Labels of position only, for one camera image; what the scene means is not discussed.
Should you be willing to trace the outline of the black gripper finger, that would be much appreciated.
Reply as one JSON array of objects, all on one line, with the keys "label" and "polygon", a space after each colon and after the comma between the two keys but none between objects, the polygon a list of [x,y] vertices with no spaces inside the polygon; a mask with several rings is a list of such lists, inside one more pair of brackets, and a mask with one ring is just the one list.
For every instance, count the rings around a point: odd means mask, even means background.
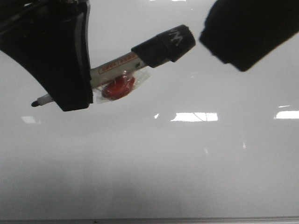
[{"label": "black gripper finger", "polygon": [[91,76],[87,0],[3,0],[0,49],[46,90],[33,107],[88,108]]},{"label": "black gripper finger", "polygon": [[217,0],[199,41],[224,64],[247,71],[298,32],[297,0]]}]

